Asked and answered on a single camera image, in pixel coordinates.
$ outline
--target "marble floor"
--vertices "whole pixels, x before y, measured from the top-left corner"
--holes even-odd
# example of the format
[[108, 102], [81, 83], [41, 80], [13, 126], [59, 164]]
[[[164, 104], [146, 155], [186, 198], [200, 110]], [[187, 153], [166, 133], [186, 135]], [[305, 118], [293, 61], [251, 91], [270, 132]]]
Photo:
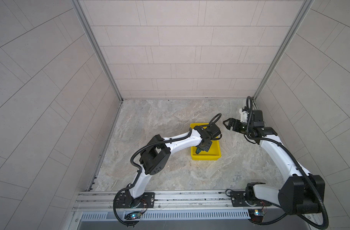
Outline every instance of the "marble floor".
[[146, 190], [242, 189], [248, 182], [281, 187], [283, 179], [269, 155], [247, 142], [242, 134], [227, 130], [222, 121], [240, 119], [245, 100], [125, 100], [113, 131], [94, 191], [118, 191], [136, 175], [130, 157], [157, 134], [162, 137], [187, 132], [189, 125], [209, 122], [218, 113], [222, 156], [216, 161], [191, 159], [190, 148], [170, 156], [165, 168], [154, 175]]

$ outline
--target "black cable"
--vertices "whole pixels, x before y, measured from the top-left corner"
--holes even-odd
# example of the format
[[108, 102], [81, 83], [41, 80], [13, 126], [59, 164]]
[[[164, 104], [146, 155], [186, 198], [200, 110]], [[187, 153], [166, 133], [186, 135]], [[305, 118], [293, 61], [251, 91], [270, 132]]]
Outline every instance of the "black cable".
[[252, 144], [256, 144], [256, 142], [252, 142], [250, 141], [248, 138], [246, 138], [246, 135], [244, 134], [245, 140], [247, 140], [248, 142], [252, 143]]
[[262, 223], [252, 221], [251, 219], [248, 219], [248, 220], [249, 220], [251, 223], [257, 224], [257, 225], [269, 225], [269, 224], [274, 224], [274, 223], [276, 223], [277, 221], [280, 221], [280, 220], [283, 219], [285, 216], [287, 216], [286, 213], [282, 214], [282, 216], [280, 216], [279, 218], [276, 218], [276, 219], [271, 220], [271, 221], [268, 221], [268, 222], [262, 222]]
[[[250, 110], [253, 110], [253, 104], [252, 104], [252, 97], [248, 96], [246, 99], [246, 104], [248, 107], [248, 101], [250, 101]], [[247, 126], [246, 126], [246, 135], [249, 139], [251, 140], [266, 140], [266, 141], [270, 141], [272, 143], [275, 143], [276, 145], [278, 145], [279, 147], [281, 147], [287, 154], [288, 156], [291, 158], [292, 162], [295, 164], [297, 170], [301, 173], [302, 178], [304, 179], [304, 181], [308, 184], [308, 186], [310, 187], [310, 189], [312, 190], [315, 198], [318, 201], [318, 205], [321, 209], [322, 212], [322, 217], [323, 217], [323, 223], [322, 224], [316, 224], [310, 220], [308, 220], [306, 217], [302, 216], [302, 215], [298, 215], [300, 218], [302, 218], [304, 221], [306, 221], [308, 224], [310, 224], [311, 226], [318, 228], [318, 229], [327, 229], [328, 228], [328, 214], [327, 214], [327, 210], [326, 207], [324, 206], [322, 197], [319, 195], [318, 191], [316, 190], [315, 186], [313, 185], [313, 183], [311, 182], [311, 180], [309, 179], [309, 177], [306, 175], [306, 173], [304, 172], [304, 170], [302, 169], [302, 167], [300, 166], [299, 162], [297, 162], [297, 160], [295, 159], [295, 157], [291, 154], [291, 152], [281, 143], [278, 142], [276, 140], [270, 139], [270, 138], [266, 138], [266, 137], [251, 137], [249, 135], [249, 124], [251, 122], [251, 114], [249, 114], [248, 116], [248, 121], [247, 121]]]

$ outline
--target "black mounting bracket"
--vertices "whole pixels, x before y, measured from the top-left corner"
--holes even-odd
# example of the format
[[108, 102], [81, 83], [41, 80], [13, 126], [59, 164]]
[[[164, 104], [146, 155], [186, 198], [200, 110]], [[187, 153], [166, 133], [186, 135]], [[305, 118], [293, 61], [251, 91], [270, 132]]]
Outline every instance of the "black mounting bracket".
[[[230, 191], [231, 202], [233, 207], [253, 207], [246, 202], [245, 191]], [[263, 206], [262, 200], [255, 199], [253, 202], [256, 204], [255, 206]], [[271, 206], [266, 200], [263, 200], [264, 206]]]
[[148, 208], [153, 208], [154, 197], [154, 192], [145, 192], [142, 196], [133, 199], [129, 190], [127, 190], [127, 192], [120, 193], [119, 198], [115, 200], [116, 208], [145, 208], [145, 205], [148, 205]]

